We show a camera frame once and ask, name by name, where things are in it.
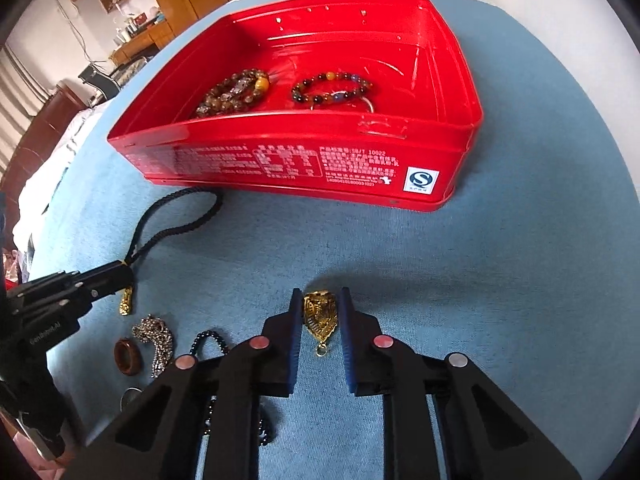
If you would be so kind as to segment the thin silver bangle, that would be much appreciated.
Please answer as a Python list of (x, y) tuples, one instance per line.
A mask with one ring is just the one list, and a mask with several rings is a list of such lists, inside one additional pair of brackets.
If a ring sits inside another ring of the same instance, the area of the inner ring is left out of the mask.
[(142, 393), (142, 389), (138, 387), (127, 388), (119, 399), (119, 409), (123, 411), (133, 400), (136, 400)]

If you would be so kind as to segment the gold charm pendant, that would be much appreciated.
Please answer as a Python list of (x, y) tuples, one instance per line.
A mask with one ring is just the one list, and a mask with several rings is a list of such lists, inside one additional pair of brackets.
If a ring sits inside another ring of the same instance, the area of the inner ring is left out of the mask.
[(328, 341), (338, 325), (337, 303), (332, 292), (307, 292), (303, 298), (303, 319), (306, 329), (317, 341), (314, 353), (324, 358), (329, 352)]

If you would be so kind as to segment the wide silver bangle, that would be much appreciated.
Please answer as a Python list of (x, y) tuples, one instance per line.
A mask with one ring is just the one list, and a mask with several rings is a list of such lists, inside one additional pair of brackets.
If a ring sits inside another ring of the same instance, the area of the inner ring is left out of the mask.
[(367, 96), (360, 96), (360, 94), (351, 94), (347, 96), (344, 104), (350, 110), (356, 110), (363, 113), (374, 113), (375, 108), (372, 101)]

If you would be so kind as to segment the pile of bedding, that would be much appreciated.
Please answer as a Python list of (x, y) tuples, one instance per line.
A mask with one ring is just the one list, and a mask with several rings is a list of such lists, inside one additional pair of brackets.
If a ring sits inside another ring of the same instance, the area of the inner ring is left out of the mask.
[(79, 112), (70, 121), (52, 154), (26, 180), (17, 197), (20, 216), (12, 229), (14, 244), (22, 255), (35, 253), (36, 238), (43, 232), (46, 211), (58, 186), (96, 123), (110, 105), (110, 102), (105, 102)]

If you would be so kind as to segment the blue felt mat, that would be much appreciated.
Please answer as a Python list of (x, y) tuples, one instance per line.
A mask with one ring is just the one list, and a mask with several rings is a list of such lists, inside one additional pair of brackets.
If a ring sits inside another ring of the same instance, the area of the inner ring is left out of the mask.
[[(358, 309), (416, 352), (461, 351), (576, 467), (599, 479), (639, 408), (639, 201), (588, 96), (498, 6), (432, 0), (459, 38), (484, 124), (454, 197), (438, 211), (226, 192), (204, 228), (143, 260), (136, 314), (108, 296), (48, 354), (80, 445), (119, 414), (130, 386), (114, 343), (151, 312), (178, 353), (220, 328), (232, 344), (285, 310), (293, 288), (346, 286)], [(142, 81), (98, 120), (56, 190), (32, 275), (124, 256), (167, 194), (106, 142)], [(382, 479), (382, 403), (348, 392), (340, 334), (325, 358), (303, 330), (293, 395), (265, 400), (277, 428), (261, 479)]]

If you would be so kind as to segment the dark wooden headboard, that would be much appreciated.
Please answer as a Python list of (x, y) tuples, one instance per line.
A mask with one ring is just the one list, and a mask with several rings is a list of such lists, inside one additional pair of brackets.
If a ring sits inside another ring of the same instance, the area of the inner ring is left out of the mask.
[(15, 249), (12, 230), (20, 220), (17, 200), (26, 181), (51, 156), (72, 119), (86, 108), (87, 104), (80, 96), (68, 84), (60, 82), (18, 142), (9, 168), (1, 179), (6, 204), (3, 247), (7, 250)]

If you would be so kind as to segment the black office chair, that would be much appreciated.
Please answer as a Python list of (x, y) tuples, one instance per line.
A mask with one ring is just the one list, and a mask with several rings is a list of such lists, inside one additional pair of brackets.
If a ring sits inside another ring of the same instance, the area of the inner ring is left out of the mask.
[(88, 84), (88, 86), (98, 90), (105, 101), (113, 99), (120, 92), (118, 83), (94, 64), (89, 64), (84, 68), (78, 78), (84, 84)]

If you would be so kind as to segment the wooden desk with shelves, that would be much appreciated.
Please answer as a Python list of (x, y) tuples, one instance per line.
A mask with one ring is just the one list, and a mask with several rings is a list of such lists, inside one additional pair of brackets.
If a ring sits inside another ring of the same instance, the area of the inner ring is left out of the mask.
[(99, 0), (110, 21), (110, 61), (121, 66), (162, 50), (174, 38), (157, 0)]

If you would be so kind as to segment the red tin box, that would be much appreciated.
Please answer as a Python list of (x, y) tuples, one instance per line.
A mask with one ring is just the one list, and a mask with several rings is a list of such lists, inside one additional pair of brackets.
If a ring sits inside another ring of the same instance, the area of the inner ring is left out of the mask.
[[(360, 94), (375, 112), (350, 110)], [(433, 211), (483, 110), (430, 0), (283, 0), (180, 48), (108, 133), (146, 180)]]

